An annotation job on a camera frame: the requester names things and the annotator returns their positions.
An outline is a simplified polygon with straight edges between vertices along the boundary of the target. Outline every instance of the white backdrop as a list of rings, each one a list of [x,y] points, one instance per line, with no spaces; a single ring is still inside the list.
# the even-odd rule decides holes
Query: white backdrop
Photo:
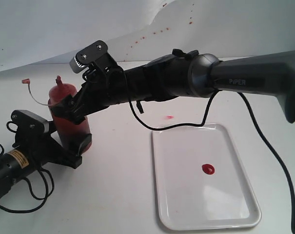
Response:
[[[295,50],[295,0],[177,0],[143,30],[107,43],[117,61],[153,60],[173,48],[218,57]],[[41,63],[67,63],[75,53]]]

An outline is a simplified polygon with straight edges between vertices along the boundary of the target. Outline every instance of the ketchup bottle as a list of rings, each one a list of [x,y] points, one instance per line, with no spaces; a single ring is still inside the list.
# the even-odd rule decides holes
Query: ketchup bottle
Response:
[[[63,98],[65,98],[68,95],[74,96],[77,93],[77,90],[74,85],[72,84],[63,84],[61,81],[60,76],[57,76],[56,79],[56,86],[54,86],[50,92],[49,92],[49,100],[48,104],[55,105],[59,103]],[[64,149],[69,149],[69,143],[75,138],[82,136],[84,134],[90,133],[90,127],[88,123],[87,117],[85,118],[85,121],[83,121],[79,125],[75,125],[72,122],[59,118],[53,115],[51,112],[54,124],[56,126],[56,130],[59,134],[61,144]],[[85,148],[83,152],[86,152],[92,142]]]

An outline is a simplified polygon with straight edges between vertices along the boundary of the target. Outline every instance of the white tray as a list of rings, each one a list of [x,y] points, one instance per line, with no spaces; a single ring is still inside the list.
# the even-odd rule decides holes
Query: white tray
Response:
[[[158,213],[166,227],[182,231],[259,223],[259,205],[225,127],[153,132],[153,146]],[[214,173],[204,173],[203,164],[213,165]]]

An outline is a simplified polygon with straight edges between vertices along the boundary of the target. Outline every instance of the yellow label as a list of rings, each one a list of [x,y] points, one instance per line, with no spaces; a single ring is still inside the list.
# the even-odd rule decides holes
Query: yellow label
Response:
[[[20,167],[23,169],[29,165],[29,162],[25,155],[23,155],[20,151],[18,150],[12,150],[7,153],[8,155],[11,155],[15,160],[19,163]]]

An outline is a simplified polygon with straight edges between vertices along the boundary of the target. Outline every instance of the white surface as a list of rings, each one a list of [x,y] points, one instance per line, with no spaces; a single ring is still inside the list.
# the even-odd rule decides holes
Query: white surface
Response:
[[[173,48],[218,57],[295,50],[295,0],[177,0],[151,25],[107,44],[116,61],[153,60]],[[40,63],[68,63],[76,52]]]
[[[172,0],[0,0],[0,71],[149,25]]]
[[[153,132],[158,213],[172,230],[246,228],[261,211],[226,128]],[[210,164],[215,172],[203,172]]]
[[[130,68],[142,63],[122,63]],[[82,83],[68,64],[29,65],[0,73],[0,142],[11,149],[14,135],[5,124],[15,109],[28,109],[50,119],[48,108],[38,106],[21,84],[30,78],[33,93],[48,99],[56,75]],[[284,159],[295,186],[295,123],[286,122],[274,97],[247,95],[265,136]],[[176,98],[164,103],[142,103],[141,118],[152,126],[178,122],[201,122],[207,100]],[[175,118],[166,120],[166,115]],[[235,93],[221,92],[212,103],[208,122],[224,125],[233,138],[262,211],[262,220],[250,230],[235,233],[290,234],[290,196],[285,175],[255,131],[248,111]],[[0,211],[0,234],[161,234],[172,233],[157,217],[153,182],[151,132],[132,116],[128,104],[116,105],[89,116],[93,145],[83,164],[73,170],[47,165],[55,177],[55,193],[33,214]],[[30,176],[36,194],[44,193],[37,174]],[[0,204],[12,209],[38,205],[26,183],[19,183]]]

